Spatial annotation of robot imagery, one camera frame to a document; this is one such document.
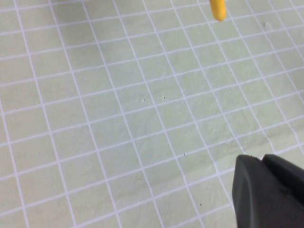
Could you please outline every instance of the grid square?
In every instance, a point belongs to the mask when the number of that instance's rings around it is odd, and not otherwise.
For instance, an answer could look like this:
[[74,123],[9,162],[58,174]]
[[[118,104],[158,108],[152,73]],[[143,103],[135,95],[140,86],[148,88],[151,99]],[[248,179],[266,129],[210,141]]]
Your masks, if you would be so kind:
[[22,55],[26,53],[23,36],[21,33],[1,35],[0,58]]
[[231,63],[230,66],[239,82],[261,77],[261,74],[252,59]]
[[148,10],[162,10],[172,8],[170,0],[154,0],[154,1],[146,1],[145,5],[147,6]]
[[291,48],[294,46],[286,31],[267,33],[267,36],[275,50]]
[[304,26],[296,27],[296,28],[290,28],[290,29],[288,29],[288,33],[291,36],[291,39],[293,39],[294,43],[297,46],[304,44],[304,39],[303,39]]
[[247,102],[238,86],[219,90],[215,93],[223,111],[231,111],[247,106]]
[[2,120],[2,118],[0,118],[0,144],[6,143],[6,141],[7,141],[7,139],[6,139],[6,133],[4,130],[3,120]]
[[181,26],[174,10],[152,13],[151,18],[158,31],[179,28]]
[[31,56],[36,75],[48,76],[69,70],[64,51],[50,51]]
[[70,227],[73,225],[66,197],[27,208],[31,228]]
[[304,90],[303,73],[304,73],[304,69],[298,69],[288,73],[288,76],[290,76],[290,79],[294,83],[295,88],[299,91]]
[[51,104],[46,107],[46,110],[53,130],[81,124],[86,121],[79,99]]
[[7,9],[11,9],[14,8],[14,2],[12,2],[11,0],[2,0],[0,3],[0,9],[1,10],[7,10]]
[[83,223],[114,211],[106,184],[70,194],[76,223]]
[[224,24],[213,23],[211,24],[211,28],[219,40],[226,40],[226,39],[239,37],[238,31],[231,20],[226,21],[226,23]]
[[151,197],[149,187],[141,171],[112,180],[110,186],[118,209]]
[[135,85],[117,90],[117,96],[125,112],[153,105],[146,85]]
[[16,4],[18,7],[36,6],[48,4],[48,0],[17,0]]
[[101,151],[100,157],[109,178],[140,168],[132,143]]
[[304,168],[304,156],[300,148],[294,148],[284,153],[280,153],[280,157],[288,160],[289,162],[293,163],[296,166],[299,166],[302,169]]
[[278,12],[278,15],[286,28],[303,24],[301,18],[294,9]]
[[227,1],[227,9],[232,17],[251,15],[251,10],[243,0]]
[[87,20],[81,2],[57,4],[53,6],[58,24],[72,23]]
[[103,64],[97,45],[71,48],[67,50],[67,55],[74,70]]
[[191,186],[190,192],[200,214],[229,203],[218,177]]
[[128,130],[122,117],[91,124],[98,148],[111,146],[130,140]]
[[272,7],[268,1],[248,0],[248,2],[254,13],[264,13],[272,11]]
[[262,32],[257,20],[253,16],[236,19],[234,22],[242,36],[249,36]]
[[34,82],[8,85],[0,88],[3,111],[20,109],[40,104],[39,95]]
[[260,103],[272,98],[266,83],[262,79],[245,83],[241,88],[250,104]]
[[5,212],[21,206],[15,178],[0,181],[0,211]]
[[191,26],[185,29],[193,46],[215,42],[215,37],[208,25]]
[[126,36],[119,19],[93,21],[92,27],[98,41],[124,38]]
[[87,126],[54,133],[54,142],[60,159],[93,151],[94,144]]
[[279,17],[275,13],[258,15],[256,19],[264,31],[279,30],[283,28]]
[[155,108],[126,115],[133,138],[156,133],[162,130]]
[[277,1],[273,1],[272,5],[274,7],[274,9],[276,10],[283,10],[283,9],[288,9],[288,8],[292,8],[293,5],[291,4],[291,1],[284,1],[284,0],[277,0]]
[[259,125],[249,108],[227,114],[227,121],[236,136],[259,129]]
[[303,66],[303,59],[296,49],[281,51],[277,54],[286,70]]
[[274,101],[254,106],[253,111],[262,127],[284,122],[284,118]]
[[162,227],[152,202],[124,211],[119,217],[123,227]]
[[225,62],[225,58],[218,44],[196,48],[195,52],[203,67]]
[[169,161],[145,170],[154,195],[159,195],[184,184],[176,161]]
[[243,40],[233,40],[221,44],[228,61],[249,57],[250,54]]
[[82,95],[112,88],[105,67],[77,72],[75,79]]
[[44,200],[64,192],[57,165],[20,175],[19,181],[25,204]]
[[268,138],[262,131],[240,137],[238,141],[245,153],[251,156],[261,158],[265,154],[273,152]]
[[61,26],[60,33],[66,47],[95,42],[89,23]]
[[114,0],[120,15],[140,13],[145,11],[145,7],[141,0]]
[[272,51],[271,44],[267,40],[265,35],[257,35],[254,37],[245,38],[249,51],[252,55],[259,55]]
[[8,146],[0,147],[0,177],[14,173],[13,163]]
[[182,98],[182,93],[174,77],[148,83],[154,101],[157,104]]
[[201,24],[206,22],[206,18],[201,12],[199,6],[183,7],[177,9],[176,11],[183,26]]
[[218,171],[222,172],[235,167],[236,157],[242,154],[242,150],[237,141],[232,140],[210,148],[210,153]]
[[283,73],[266,78],[266,83],[268,84],[274,97],[284,96],[286,94],[295,92],[295,88],[293,87],[289,77],[290,76]]
[[183,74],[178,77],[178,81],[185,96],[210,90],[208,82],[201,70]]
[[146,80],[157,79],[173,74],[165,55],[139,60],[139,64]]
[[14,212],[12,214],[1,216],[0,223],[3,227],[16,227],[16,228],[25,228],[26,223],[24,220],[24,215],[22,210]]
[[287,120],[304,115],[304,104],[299,95],[284,97],[277,102]]
[[103,220],[99,220],[97,222],[91,223],[85,228],[100,228],[100,227],[111,227],[111,228],[119,228],[118,221],[115,215],[104,218]]
[[256,64],[263,76],[279,73],[283,71],[280,61],[275,54],[268,54],[256,57]]
[[199,130],[207,145],[213,145],[233,138],[229,126],[223,116],[200,122]]
[[77,189],[104,179],[95,153],[63,162],[61,168],[67,190]]
[[137,62],[130,61],[109,66],[109,73],[115,87],[127,86],[143,81]]
[[196,120],[220,114],[216,97],[212,93],[188,98],[188,103]]
[[285,150],[288,147],[297,145],[295,134],[287,124],[269,128],[265,133],[271,141],[275,151]]
[[185,154],[204,146],[194,124],[169,131],[168,137],[176,155]]
[[237,227],[235,213],[230,207],[203,217],[203,222],[206,228],[221,228],[227,224]]
[[129,36],[154,32],[154,28],[148,14],[123,17],[122,20]]
[[11,140],[17,140],[48,130],[42,108],[25,110],[5,116]]
[[127,39],[111,41],[100,45],[106,63],[134,59],[131,46]]
[[135,143],[143,166],[161,162],[173,156],[164,133],[137,140]]
[[72,75],[47,77],[38,81],[44,102],[52,102],[77,96]]
[[0,24],[0,33],[20,30],[20,24],[16,11],[2,12],[0,14],[0,21],[9,21],[9,23]]
[[12,144],[12,150],[18,171],[56,161],[54,148],[49,136],[14,143]]
[[201,227],[201,223],[198,219],[193,222],[186,223],[185,225],[180,226],[179,228],[197,228],[197,227]]
[[237,83],[227,64],[208,68],[205,74],[214,89]]
[[56,28],[42,28],[34,31],[26,31],[25,36],[30,52],[62,47]]
[[91,20],[117,16],[113,0],[88,0],[84,4]]
[[131,43],[137,57],[152,56],[163,52],[156,35],[132,38]]
[[105,92],[83,98],[85,111],[90,121],[107,118],[120,113],[114,92]]
[[163,32],[160,34],[160,38],[166,51],[190,47],[186,34],[182,29]]
[[19,10],[19,14],[24,29],[55,25],[51,8],[49,6],[21,9]]
[[168,55],[175,73],[198,69],[200,66],[192,50],[179,51]]
[[205,150],[181,157],[179,163],[188,183],[216,174],[213,161]]
[[192,121],[185,101],[172,102],[158,107],[162,122],[166,129]]
[[157,199],[156,205],[165,227],[177,225],[196,216],[189,194],[185,189]]
[[180,7],[180,6],[187,6],[187,5],[192,5],[192,4],[196,4],[197,1],[195,0],[189,0],[187,2],[183,1],[183,0],[173,0],[172,1],[172,4],[175,6],[175,7]]

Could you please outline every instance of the yellow object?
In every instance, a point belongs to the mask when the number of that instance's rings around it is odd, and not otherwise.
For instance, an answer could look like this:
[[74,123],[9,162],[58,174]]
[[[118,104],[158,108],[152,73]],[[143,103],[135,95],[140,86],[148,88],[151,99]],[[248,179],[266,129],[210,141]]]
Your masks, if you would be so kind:
[[226,18],[225,0],[209,0],[212,15],[215,20],[223,21]]

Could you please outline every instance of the black object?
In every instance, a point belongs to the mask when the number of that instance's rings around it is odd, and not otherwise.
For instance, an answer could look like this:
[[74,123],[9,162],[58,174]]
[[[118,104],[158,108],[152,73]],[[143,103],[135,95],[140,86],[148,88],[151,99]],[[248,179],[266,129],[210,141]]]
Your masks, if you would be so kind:
[[304,228],[304,170],[275,155],[239,155],[232,199],[238,228]]

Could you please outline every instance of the mat surface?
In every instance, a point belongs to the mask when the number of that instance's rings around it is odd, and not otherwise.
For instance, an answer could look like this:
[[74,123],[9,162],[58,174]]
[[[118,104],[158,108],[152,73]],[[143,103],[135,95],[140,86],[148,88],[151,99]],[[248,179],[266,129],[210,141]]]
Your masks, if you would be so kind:
[[1,228],[235,228],[236,156],[304,167],[304,2],[0,1]]

